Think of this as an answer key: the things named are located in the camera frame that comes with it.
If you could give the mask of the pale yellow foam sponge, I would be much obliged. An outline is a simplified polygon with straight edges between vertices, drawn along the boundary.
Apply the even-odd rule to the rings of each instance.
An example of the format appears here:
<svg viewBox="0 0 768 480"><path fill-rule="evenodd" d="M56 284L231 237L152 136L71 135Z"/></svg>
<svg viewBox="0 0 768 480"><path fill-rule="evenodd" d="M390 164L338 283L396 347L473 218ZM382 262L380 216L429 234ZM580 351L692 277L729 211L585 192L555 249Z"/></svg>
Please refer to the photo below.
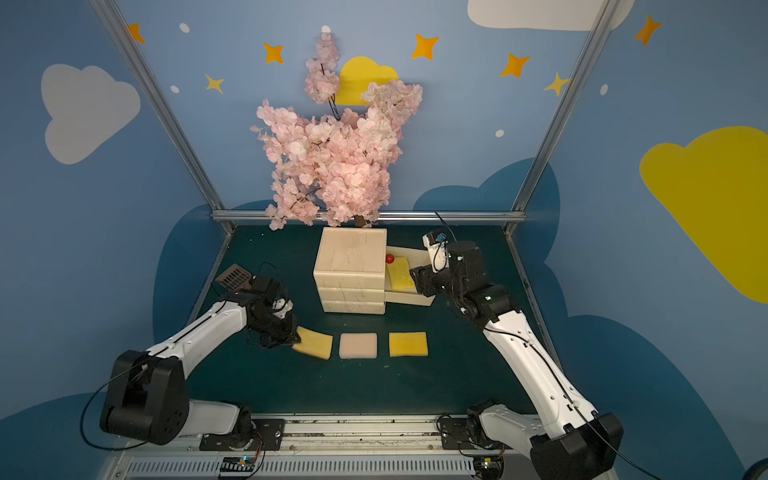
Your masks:
<svg viewBox="0 0 768 480"><path fill-rule="evenodd" d="M322 360L330 359L333 347L332 335L319 333L304 327L298 327L297 334L300 337L300 341L292 346L294 351Z"/></svg>

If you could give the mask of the pink sponge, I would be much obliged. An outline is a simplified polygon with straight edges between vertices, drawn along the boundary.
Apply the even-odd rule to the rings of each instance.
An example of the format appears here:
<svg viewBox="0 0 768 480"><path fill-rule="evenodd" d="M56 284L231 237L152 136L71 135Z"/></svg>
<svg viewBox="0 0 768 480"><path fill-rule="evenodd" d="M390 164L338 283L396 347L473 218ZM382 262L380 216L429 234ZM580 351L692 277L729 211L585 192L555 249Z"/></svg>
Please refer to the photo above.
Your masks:
<svg viewBox="0 0 768 480"><path fill-rule="evenodd" d="M343 333L340 336L339 357L341 359L375 359L377 354L376 333Z"/></svg>

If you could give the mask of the white three-drawer cabinet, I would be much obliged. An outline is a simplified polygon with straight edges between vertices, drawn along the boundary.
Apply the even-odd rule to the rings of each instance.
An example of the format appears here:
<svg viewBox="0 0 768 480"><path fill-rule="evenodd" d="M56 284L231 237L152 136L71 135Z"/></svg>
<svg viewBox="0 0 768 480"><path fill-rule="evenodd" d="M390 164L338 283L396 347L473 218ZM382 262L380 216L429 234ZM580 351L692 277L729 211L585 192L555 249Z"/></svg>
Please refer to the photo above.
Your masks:
<svg viewBox="0 0 768 480"><path fill-rule="evenodd" d="M386 242L384 229L323 229L313 277L326 313L385 313Z"/></svg>

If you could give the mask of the bright yellow porous sponge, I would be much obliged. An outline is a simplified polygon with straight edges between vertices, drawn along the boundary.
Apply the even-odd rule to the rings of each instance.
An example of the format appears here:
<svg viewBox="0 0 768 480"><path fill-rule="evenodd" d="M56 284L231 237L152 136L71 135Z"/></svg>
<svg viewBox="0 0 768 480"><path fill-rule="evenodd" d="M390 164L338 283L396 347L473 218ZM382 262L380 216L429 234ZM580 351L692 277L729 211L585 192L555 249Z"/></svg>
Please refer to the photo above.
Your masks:
<svg viewBox="0 0 768 480"><path fill-rule="evenodd" d="M407 257L394 256L392 264L386 264L387 275L390 281L390 289L397 292L415 293L416 286L410 275L410 263Z"/></svg>

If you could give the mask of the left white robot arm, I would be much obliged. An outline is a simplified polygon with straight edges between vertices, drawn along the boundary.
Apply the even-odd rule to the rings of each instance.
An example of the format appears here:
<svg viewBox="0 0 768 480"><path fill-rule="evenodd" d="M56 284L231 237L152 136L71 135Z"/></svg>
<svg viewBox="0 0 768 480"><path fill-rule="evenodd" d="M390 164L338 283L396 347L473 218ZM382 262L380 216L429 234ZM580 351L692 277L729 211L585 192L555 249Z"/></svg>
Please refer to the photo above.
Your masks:
<svg viewBox="0 0 768 480"><path fill-rule="evenodd" d="M300 342L298 319L280 274L253 275L245 288L227 290L198 319L143 350L127 350L114 362L99 426L102 432L145 444L166 445L199 436L223 450L260 449L262 440L243 404L194 400L187 380L222 343L255 332L265 349Z"/></svg>

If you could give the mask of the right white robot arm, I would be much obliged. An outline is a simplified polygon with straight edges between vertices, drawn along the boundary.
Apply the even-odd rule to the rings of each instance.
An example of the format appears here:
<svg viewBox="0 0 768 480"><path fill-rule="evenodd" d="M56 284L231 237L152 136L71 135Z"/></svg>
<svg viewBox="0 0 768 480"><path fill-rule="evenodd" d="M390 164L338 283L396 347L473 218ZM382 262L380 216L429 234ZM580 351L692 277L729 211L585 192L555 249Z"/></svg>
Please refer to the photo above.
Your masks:
<svg viewBox="0 0 768 480"><path fill-rule="evenodd" d="M531 330L507 289L490 282L483 254L460 241L448 225L422 237L426 266L410 276L424 296L445 295L495 347L530 398L535 415L486 401L467 413L470 443L478 449L508 447L528 458L542 479L597 479L622 454L624 428L600 413L567 379Z"/></svg>

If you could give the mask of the green circuit board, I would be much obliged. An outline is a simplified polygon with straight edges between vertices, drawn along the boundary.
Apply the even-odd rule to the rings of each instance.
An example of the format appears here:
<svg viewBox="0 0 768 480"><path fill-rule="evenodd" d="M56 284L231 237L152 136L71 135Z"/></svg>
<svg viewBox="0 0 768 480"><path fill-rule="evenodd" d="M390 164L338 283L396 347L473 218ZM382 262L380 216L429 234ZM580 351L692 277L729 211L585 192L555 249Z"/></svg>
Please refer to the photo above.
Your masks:
<svg viewBox="0 0 768 480"><path fill-rule="evenodd" d="M224 457L219 464L220 477L248 477L256 469L255 458L249 456Z"/></svg>

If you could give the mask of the pink cherry blossom tree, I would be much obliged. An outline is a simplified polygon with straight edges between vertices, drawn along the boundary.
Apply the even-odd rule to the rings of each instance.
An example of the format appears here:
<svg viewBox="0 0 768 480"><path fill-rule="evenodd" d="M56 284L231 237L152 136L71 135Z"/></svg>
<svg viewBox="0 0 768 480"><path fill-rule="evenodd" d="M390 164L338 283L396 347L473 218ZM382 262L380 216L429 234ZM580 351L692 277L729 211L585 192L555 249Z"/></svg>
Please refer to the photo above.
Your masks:
<svg viewBox="0 0 768 480"><path fill-rule="evenodd" d="M330 114L305 118L268 102L257 109L263 125L251 130L274 166L273 201L265 210L273 231L317 219L331 227L350 221L366 226L390 200L389 168L402 153L402 128L418 112L423 89L401 80L372 82L361 94L364 113L340 110L339 59L332 34L324 32L306 62L305 92L328 104Z"/></svg>

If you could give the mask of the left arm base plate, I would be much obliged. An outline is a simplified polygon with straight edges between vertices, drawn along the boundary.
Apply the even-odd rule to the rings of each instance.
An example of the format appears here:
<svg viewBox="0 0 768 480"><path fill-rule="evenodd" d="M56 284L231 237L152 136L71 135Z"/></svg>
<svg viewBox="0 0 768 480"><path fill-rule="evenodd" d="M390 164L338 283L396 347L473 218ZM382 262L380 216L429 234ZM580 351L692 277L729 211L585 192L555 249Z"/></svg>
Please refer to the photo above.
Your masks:
<svg viewBox="0 0 768 480"><path fill-rule="evenodd" d="M286 421L277 418L252 418L250 427L226 435L206 434L199 444L200 451L256 452L278 451L281 448Z"/></svg>

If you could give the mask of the rear aluminium frame bar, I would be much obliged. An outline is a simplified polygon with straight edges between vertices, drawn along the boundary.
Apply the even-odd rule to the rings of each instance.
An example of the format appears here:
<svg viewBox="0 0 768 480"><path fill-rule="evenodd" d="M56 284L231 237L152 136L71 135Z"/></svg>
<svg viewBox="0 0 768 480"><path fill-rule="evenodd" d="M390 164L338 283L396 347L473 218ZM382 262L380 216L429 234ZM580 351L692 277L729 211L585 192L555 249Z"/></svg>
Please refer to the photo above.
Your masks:
<svg viewBox="0 0 768 480"><path fill-rule="evenodd" d="M271 218L264 210L213 210L211 217L216 222L266 222ZM524 212L474 212L474 211L381 211L377 222L440 222L445 220L449 224L459 223L522 223L526 220Z"/></svg>

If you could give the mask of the aluminium mounting rail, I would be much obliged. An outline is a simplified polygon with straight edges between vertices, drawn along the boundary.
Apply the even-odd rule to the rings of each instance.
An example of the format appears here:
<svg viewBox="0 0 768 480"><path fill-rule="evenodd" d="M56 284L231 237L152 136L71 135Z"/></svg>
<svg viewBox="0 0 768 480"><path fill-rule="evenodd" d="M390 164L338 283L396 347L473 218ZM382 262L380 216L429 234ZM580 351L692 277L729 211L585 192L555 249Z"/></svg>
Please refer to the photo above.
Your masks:
<svg viewBox="0 0 768 480"><path fill-rule="evenodd" d="M502 457L501 479L535 479L524 455L501 450L444 450L440 415L281 415L278 451L200 451L202 437L179 437L165 446L123 449L107 457L101 479L473 479L472 458ZM255 458L248 477L220 477L224 457Z"/></svg>

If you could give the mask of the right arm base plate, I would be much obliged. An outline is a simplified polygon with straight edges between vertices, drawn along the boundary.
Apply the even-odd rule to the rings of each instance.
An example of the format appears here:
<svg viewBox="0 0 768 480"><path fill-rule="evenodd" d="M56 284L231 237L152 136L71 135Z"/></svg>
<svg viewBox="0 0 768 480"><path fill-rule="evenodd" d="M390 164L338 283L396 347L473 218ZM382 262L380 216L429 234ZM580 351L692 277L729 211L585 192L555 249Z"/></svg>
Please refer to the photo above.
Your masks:
<svg viewBox="0 0 768 480"><path fill-rule="evenodd" d="M485 434L466 417L440 415L435 420L441 445L444 450L501 450L502 444L488 439Z"/></svg>

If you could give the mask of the right aluminium frame post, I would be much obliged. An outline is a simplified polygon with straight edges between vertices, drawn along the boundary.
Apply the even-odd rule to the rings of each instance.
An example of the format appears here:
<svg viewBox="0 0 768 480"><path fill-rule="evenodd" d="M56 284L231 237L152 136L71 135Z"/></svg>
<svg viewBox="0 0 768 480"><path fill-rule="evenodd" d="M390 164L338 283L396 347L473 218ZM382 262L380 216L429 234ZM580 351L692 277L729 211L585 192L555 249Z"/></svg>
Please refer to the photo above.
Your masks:
<svg viewBox="0 0 768 480"><path fill-rule="evenodd" d="M604 1L598 10L596 20L571 72L571 79L561 94L561 99L558 101L542 143L516 195L511 211L517 217L522 217L525 214L535 189L613 30L613 21L618 16L621 4L622 1L619 0Z"/></svg>

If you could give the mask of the aluminium frame post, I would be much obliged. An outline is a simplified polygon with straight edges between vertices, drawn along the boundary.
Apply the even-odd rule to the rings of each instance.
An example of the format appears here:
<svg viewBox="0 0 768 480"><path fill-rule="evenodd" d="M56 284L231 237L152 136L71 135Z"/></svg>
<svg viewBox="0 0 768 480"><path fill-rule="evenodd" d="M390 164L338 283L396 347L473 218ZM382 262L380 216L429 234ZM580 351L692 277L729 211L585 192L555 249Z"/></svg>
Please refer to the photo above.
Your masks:
<svg viewBox="0 0 768 480"><path fill-rule="evenodd" d="M170 102L152 72L139 43L130 33L116 2L91 0L90 5L137 80L207 203L213 210L223 210L224 203L220 195L174 114Z"/></svg>
<svg viewBox="0 0 768 480"><path fill-rule="evenodd" d="M516 195L511 211L517 217L522 217L525 214L535 189L613 30L613 21L618 16L621 4L622 1L619 0L604 1L598 10L596 20L571 72L571 79L561 94L561 99L558 101L542 143Z"/></svg>

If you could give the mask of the left aluminium frame post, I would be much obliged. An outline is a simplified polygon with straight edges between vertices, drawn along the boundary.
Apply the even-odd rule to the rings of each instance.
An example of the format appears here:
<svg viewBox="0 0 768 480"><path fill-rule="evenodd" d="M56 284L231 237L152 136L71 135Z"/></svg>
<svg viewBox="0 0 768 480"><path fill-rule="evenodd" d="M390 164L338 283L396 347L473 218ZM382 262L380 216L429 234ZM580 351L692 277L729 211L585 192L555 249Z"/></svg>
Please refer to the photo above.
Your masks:
<svg viewBox="0 0 768 480"><path fill-rule="evenodd" d="M116 2L91 0L90 5L137 80L207 203L213 210L223 210L224 203L220 195L174 114L170 102L152 72L139 43L130 33Z"/></svg>

